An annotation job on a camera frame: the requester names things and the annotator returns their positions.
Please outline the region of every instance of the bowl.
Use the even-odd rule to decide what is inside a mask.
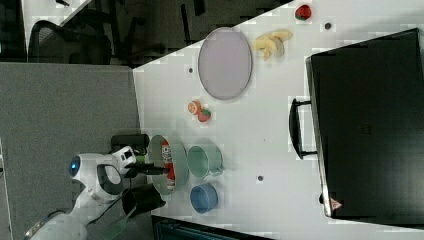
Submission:
[[[164,201],[170,199],[170,195],[182,187],[187,182],[188,167],[187,167],[187,153],[184,146],[175,138],[165,138],[162,135],[155,135],[152,137],[149,147],[147,149],[146,162],[153,163],[155,167],[164,167],[162,158],[162,142],[167,141],[171,149],[172,162],[174,164],[175,173],[175,188],[173,191],[167,188],[167,177],[163,175],[152,175],[152,183],[155,189],[161,194]]]

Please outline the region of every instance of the small toy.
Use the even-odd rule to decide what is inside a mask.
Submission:
[[[199,112],[202,111],[202,106],[200,105],[200,102],[198,100],[194,100],[189,103],[188,111],[193,115],[199,114]]]
[[[169,191],[174,191],[175,189],[175,172],[174,172],[174,164],[173,163],[167,163],[165,164],[165,168],[167,168],[168,174],[166,175],[167,178],[167,188]]]
[[[268,60],[271,53],[277,57],[284,55],[283,42],[289,40],[293,34],[285,29],[266,33],[256,38],[253,43],[253,49],[257,51],[263,51],[264,60]]]
[[[165,164],[172,163],[171,148],[169,147],[169,143],[166,140],[162,142],[162,158]]]
[[[312,15],[312,11],[308,5],[300,6],[295,12],[296,19],[302,20],[302,21],[306,21],[307,19],[311,17],[311,15]]]
[[[202,109],[202,111],[197,115],[197,119],[200,122],[206,122],[211,118],[211,112],[208,109]]]

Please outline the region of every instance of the small hole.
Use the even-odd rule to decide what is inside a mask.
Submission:
[[[324,25],[324,27],[325,27],[326,30],[329,30],[332,27],[332,25],[331,25],[331,23],[326,23]]]

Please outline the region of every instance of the red object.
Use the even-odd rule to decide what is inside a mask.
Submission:
[[[295,13],[296,19],[305,21],[312,15],[311,8],[308,5],[300,6]]]
[[[202,111],[197,115],[197,119],[199,119],[200,122],[206,122],[211,118],[211,112],[207,109],[202,109]]]
[[[168,175],[166,175],[166,177],[171,180],[175,180],[174,164],[168,163],[168,165],[169,165],[169,172],[168,172]]]
[[[165,139],[165,140],[163,140],[163,142],[162,142],[162,146],[169,146],[169,143],[168,143],[168,141],[166,141],[166,139]]]

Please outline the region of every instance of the banana peel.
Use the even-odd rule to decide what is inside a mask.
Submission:
[[[253,49],[263,52],[263,58],[267,61],[273,54],[277,57],[284,55],[284,41],[292,38],[293,33],[288,30],[277,30],[263,34],[256,38],[253,43]]]

